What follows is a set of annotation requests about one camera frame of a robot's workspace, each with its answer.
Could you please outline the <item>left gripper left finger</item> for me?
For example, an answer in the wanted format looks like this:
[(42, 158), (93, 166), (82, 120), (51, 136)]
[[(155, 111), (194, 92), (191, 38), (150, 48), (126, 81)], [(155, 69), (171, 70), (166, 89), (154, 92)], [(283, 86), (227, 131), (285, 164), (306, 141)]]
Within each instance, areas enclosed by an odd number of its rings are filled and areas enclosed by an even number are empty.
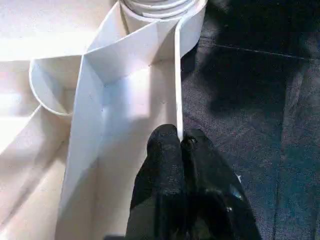
[(127, 240), (178, 240), (186, 231), (187, 194), (181, 144), (172, 124), (150, 135), (130, 203)]

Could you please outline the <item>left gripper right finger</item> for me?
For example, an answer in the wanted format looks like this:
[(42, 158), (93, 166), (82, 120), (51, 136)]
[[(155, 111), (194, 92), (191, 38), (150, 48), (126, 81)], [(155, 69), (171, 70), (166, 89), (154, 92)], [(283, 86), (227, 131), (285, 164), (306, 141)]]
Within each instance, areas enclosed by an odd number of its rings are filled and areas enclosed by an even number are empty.
[(250, 202), (234, 170), (200, 129), (181, 142), (188, 230), (197, 240), (260, 240)]

